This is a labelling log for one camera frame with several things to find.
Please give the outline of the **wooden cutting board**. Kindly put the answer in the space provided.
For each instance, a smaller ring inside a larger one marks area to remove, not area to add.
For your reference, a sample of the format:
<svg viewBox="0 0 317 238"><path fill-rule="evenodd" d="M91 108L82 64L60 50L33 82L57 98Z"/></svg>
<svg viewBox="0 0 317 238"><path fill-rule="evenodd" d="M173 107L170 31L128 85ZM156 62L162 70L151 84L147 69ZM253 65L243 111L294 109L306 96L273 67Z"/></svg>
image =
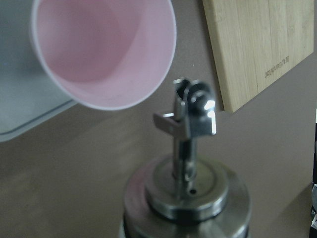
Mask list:
<svg viewBox="0 0 317 238"><path fill-rule="evenodd" d="M203 7L226 111L237 111L314 51L312 0L206 0Z"/></svg>

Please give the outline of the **silver kitchen scale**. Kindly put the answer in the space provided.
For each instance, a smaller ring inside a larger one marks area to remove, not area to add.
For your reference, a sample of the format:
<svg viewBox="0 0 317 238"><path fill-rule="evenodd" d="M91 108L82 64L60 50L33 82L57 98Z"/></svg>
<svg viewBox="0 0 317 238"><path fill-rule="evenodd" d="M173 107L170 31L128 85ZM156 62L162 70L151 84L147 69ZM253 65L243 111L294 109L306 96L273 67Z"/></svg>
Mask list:
<svg viewBox="0 0 317 238"><path fill-rule="evenodd" d="M0 2L0 140L11 140L74 106L45 74L30 42L32 1Z"/></svg>

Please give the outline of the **pink plastic cup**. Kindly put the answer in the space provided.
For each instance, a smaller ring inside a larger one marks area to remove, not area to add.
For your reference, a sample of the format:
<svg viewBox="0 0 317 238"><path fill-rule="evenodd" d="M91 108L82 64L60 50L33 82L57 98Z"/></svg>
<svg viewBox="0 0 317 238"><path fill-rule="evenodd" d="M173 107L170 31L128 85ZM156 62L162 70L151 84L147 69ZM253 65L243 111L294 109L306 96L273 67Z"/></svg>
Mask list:
<svg viewBox="0 0 317 238"><path fill-rule="evenodd" d="M169 0L35 0L30 34L52 81L105 111L133 107L158 89L177 38Z"/></svg>

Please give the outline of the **glass sauce bottle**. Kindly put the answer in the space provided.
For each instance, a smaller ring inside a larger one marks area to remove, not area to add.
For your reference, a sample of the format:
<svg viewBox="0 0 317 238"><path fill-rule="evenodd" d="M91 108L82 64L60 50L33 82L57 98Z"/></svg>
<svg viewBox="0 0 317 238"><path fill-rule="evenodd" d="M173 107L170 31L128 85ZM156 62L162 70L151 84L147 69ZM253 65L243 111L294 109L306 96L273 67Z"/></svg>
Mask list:
<svg viewBox="0 0 317 238"><path fill-rule="evenodd" d="M216 134L215 99L202 81L174 81L173 111L154 114L173 137L173 153L129 179L121 238L248 238L251 200L245 184L218 160L200 159L197 139Z"/></svg>

